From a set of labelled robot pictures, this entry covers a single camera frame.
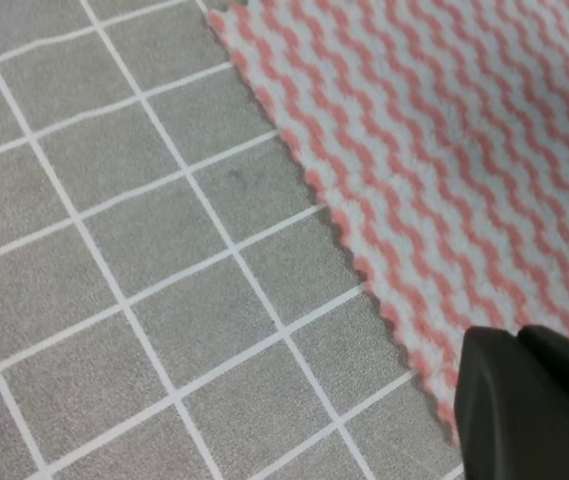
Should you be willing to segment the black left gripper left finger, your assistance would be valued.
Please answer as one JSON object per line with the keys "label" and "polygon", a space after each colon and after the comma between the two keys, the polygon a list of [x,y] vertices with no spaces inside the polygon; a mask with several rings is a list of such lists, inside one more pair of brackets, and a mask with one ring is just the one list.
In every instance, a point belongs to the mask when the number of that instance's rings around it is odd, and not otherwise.
{"label": "black left gripper left finger", "polygon": [[454,400],[464,474],[569,479],[569,396],[517,334],[472,327],[464,335]]}

